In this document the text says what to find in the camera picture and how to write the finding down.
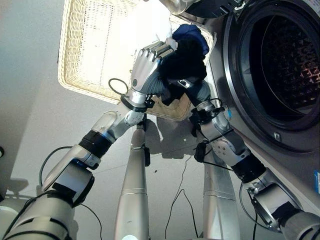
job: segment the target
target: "silver metal tube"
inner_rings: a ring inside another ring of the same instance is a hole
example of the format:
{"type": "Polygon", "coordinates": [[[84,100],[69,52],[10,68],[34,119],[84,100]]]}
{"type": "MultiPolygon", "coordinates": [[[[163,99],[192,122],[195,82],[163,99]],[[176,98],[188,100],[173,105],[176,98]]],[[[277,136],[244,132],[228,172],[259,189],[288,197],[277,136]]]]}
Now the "silver metal tube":
{"type": "Polygon", "coordinates": [[[55,194],[37,198],[4,237],[10,240],[65,240],[74,216],[71,205],[55,194]]]}
{"type": "MultiPolygon", "coordinates": [[[[202,142],[200,133],[197,142],[202,142]]],[[[211,151],[208,144],[206,152],[211,151]]],[[[212,152],[204,157],[205,162],[226,166],[214,158],[212,152]]],[[[203,237],[206,239],[240,240],[239,221],[234,187],[229,171],[204,164],[203,187],[203,237]]]]}
{"type": "Polygon", "coordinates": [[[145,131],[138,128],[132,136],[115,221],[114,240],[149,239],[149,209],[145,170],[145,131]]]}
{"type": "Polygon", "coordinates": [[[281,226],[281,231],[288,240],[319,240],[320,217],[310,212],[299,212],[281,226]]]}

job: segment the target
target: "black joint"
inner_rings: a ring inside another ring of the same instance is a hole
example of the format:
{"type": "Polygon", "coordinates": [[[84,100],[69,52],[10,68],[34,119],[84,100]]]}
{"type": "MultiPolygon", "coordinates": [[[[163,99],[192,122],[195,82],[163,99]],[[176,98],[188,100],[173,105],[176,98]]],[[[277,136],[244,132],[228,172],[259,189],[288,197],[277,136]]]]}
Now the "black joint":
{"type": "Polygon", "coordinates": [[[191,112],[192,116],[189,117],[189,120],[194,125],[209,123],[213,118],[211,114],[209,112],[206,112],[204,109],[198,111],[196,108],[194,108],[191,112]]]}
{"type": "Polygon", "coordinates": [[[129,103],[124,96],[120,97],[121,102],[130,110],[137,112],[137,113],[144,113],[147,111],[147,107],[137,107],[133,106],[131,103],[129,103]]]}
{"type": "Polygon", "coordinates": [[[144,147],[144,159],[145,159],[145,166],[150,166],[150,149],[148,147],[144,147]]]}
{"type": "Polygon", "coordinates": [[[286,202],[278,207],[272,216],[274,219],[278,220],[280,226],[285,227],[286,222],[293,216],[300,213],[301,210],[295,208],[290,202],[286,202]]]}
{"type": "Polygon", "coordinates": [[[152,99],[149,99],[149,100],[146,100],[144,104],[148,109],[152,109],[155,105],[155,101],[153,101],[152,99]]]}
{"type": "Polygon", "coordinates": [[[231,168],[244,184],[258,178],[266,171],[265,166],[253,154],[248,155],[231,168]]]}
{"type": "Polygon", "coordinates": [[[195,154],[194,154],[194,159],[199,162],[203,163],[205,160],[206,156],[206,148],[207,148],[207,143],[205,142],[200,142],[195,149],[195,154]]]}
{"type": "Polygon", "coordinates": [[[108,151],[108,149],[112,145],[112,142],[110,142],[107,138],[105,138],[99,132],[90,130],[88,134],[83,137],[79,145],[84,149],[87,149],[90,153],[92,153],[96,157],[101,158],[108,151]]]}
{"type": "Polygon", "coordinates": [[[91,190],[92,186],[94,185],[95,182],[95,177],[91,176],[88,184],[86,185],[85,189],[83,190],[83,192],[80,194],[80,196],[77,198],[76,201],[74,201],[72,207],[76,207],[78,205],[80,205],[81,203],[83,203],[89,193],[89,191],[91,190]]]}

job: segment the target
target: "washing machine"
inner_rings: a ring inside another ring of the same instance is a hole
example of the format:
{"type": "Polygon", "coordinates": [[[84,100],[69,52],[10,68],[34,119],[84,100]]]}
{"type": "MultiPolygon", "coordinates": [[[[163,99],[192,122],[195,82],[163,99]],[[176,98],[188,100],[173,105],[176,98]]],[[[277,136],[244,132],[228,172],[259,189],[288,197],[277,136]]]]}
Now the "washing machine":
{"type": "Polygon", "coordinates": [[[319,0],[202,0],[187,12],[216,33],[210,66],[232,126],[315,193],[319,0]]]}

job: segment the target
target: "blue label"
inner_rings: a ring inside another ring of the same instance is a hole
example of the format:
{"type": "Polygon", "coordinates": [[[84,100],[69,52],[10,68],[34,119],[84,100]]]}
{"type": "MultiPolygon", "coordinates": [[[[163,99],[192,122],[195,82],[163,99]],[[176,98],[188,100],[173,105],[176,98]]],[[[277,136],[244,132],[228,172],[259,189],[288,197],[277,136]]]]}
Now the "blue label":
{"type": "Polygon", "coordinates": [[[314,170],[315,191],[320,194],[320,172],[314,170]]]}

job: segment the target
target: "dark blue cloth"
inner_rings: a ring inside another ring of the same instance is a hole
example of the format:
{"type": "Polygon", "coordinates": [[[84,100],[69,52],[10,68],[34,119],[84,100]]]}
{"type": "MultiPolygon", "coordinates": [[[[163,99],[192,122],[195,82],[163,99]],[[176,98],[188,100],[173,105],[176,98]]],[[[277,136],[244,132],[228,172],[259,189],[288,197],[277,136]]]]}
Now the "dark blue cloth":
{"type": "Polygon", "coordinates": [[[172,34],[172,38],[177,42],[179,40],[193,39],[200,44],[203,55],[206,55],[209,52],[209,46],[206,39],[202,36],[200,29],[194,24],[180,25],[180,27],[172,34]]]}

